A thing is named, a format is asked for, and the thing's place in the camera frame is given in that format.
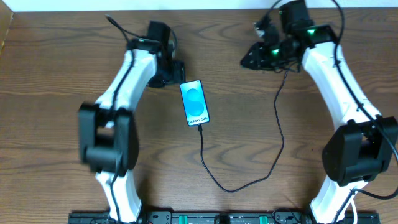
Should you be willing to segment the blue Samsung Galaxy smartphone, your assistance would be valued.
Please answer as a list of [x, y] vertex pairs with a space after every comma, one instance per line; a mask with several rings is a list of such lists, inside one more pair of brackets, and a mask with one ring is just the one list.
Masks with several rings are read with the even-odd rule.
[[180, 92], [188, 126], [210, 122], [202, 82], [194, 80], [180, 84]]

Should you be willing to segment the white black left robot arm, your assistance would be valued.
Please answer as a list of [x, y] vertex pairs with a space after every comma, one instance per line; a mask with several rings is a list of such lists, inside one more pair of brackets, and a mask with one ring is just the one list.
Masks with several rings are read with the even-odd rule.
[[145, 223], [134, 183], [139, 138], [134, 112], [144, 90], [185, 82], [185, 64], [175, 59], [177, 37], [164, 22], [150, 21], [137, 35], [106, 17], [126, 40], [124, 60], [109, 88], [78, 111], [79, 158], [95, 173], [109, 203], [108, 222]]

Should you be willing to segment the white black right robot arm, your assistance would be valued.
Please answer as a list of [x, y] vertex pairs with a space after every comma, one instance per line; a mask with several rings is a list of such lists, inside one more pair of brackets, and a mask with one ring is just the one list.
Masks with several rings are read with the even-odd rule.
[[397, 157], [397, 120], [368, 100], [346, 63], [341, 33], [317, 25], [304, 1], [275, 2], [282, 27], [268, 15], [254, 23], [260, 38], [242, 58], [244, 68], [287, 72], [305, 70], [317, 85], [335, 132], [322, 151], [325, 180], [302, 214], [302, 223], [340, 223], [365, 186]]

